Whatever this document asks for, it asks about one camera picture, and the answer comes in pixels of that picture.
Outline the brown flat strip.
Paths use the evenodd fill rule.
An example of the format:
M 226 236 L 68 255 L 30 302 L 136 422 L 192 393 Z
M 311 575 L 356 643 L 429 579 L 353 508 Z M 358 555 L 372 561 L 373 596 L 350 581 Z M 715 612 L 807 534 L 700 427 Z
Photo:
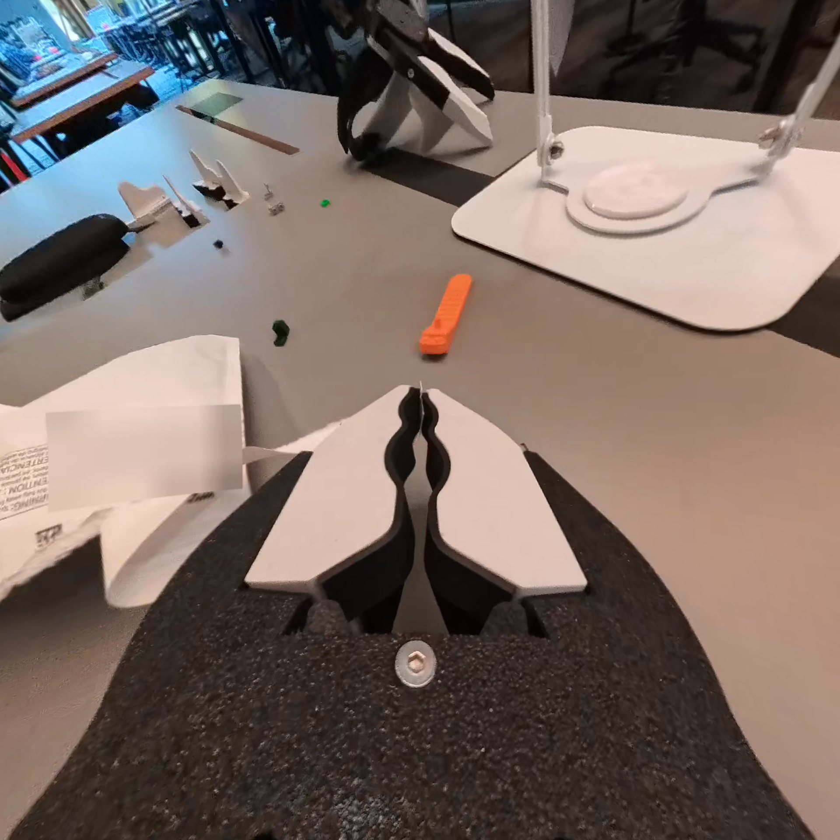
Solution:
M 282 154 L 286 154 L 289 156 L 298 154 L 300 152 L 299 148 L 293 146 L 289 143 L 285 143 L 281 140 L 277 140 L 267 136 L 263 133 L 256 132 L 252 129 L 248 129 L 246 127 L 237 125 L 235 123 L 231 123 L 225 120 L 220 119 L 219 117 L 214 117 L 212 115 L 206 114 L 204 112 L 198 111 L 194 108 L 190 108 L 181 104 L 175 105 L 175 110 L 181 113 L 184 113 L 190 117 L 194 117 L 196 119 L 200 119 L 206 123 L 210 123 L 222 130 L 225 130 L 229 133 L 233 133 L 239 137 L 242 137 L 247 140 L 251 140 L 256 142 L 260 145 L 263 145 L 273 151 L 278 151 Z

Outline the orange brick separator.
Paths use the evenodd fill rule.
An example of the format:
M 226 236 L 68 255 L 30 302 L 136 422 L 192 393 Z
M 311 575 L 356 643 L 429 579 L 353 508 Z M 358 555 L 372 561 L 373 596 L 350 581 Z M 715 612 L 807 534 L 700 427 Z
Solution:
M 420 337 L 422 355 L 439 356 L 450 351 L 472 282 L 469 274 L 457 274 L 449 279 L 432 323 Z

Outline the white paper bag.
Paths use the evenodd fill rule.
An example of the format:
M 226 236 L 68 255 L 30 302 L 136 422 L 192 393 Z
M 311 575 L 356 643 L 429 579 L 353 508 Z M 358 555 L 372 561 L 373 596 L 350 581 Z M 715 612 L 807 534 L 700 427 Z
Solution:
M 128 353 L 22 406 L 2 406 L 1 598 L 100 542 L 107 602 L 151 604 L 187 557 L 251 494 L 193 493 L 50 512 L 48 413 L 101 408 L 243 406 L 239 341 L 200 335 Z

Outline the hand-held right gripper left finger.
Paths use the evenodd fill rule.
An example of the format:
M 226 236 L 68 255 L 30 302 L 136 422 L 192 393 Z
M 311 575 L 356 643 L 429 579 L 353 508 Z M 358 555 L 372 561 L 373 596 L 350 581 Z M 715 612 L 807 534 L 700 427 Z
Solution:
M 399 385 L 343 420 L 297 477 L 265 483 L 255 500 L 280 479 L 287 487 L 259 520 L 265 536 L 245 588 L 336 602 L 363 634 L 389 634 L 414 562 L 405 485 L 420 426 L 420 388 Z

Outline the wooden background table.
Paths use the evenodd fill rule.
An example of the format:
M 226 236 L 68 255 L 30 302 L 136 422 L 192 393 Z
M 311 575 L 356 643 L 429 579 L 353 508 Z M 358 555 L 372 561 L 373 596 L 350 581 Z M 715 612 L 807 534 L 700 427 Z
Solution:
M 97 53 L 65 54 L 43 65 L 49 72 L 44 72 L 36 79 L 17 89 L 12 96 L 11 106 L 23 110 L 36 102 L 43 101 L 64 89 L 107 69 L 118 60 L 119 56 L 106 51 Z
M 142 85 L 153 74 L 154 68 L 151 66 L 120 59 L 111 67 L 82 78 L 19 112 L 9 137 L 18 143 L 32 140 L 124 91 Z

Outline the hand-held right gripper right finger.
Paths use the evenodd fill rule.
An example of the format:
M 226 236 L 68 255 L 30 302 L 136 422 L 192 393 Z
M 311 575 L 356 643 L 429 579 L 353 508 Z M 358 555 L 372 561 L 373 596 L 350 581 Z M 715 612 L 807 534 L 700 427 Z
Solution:
M 478 635 L 501 604 L 578 595 L 587 579 L 526 452 L 436 388 L 422 395 L 424 567 L 449 634 Z

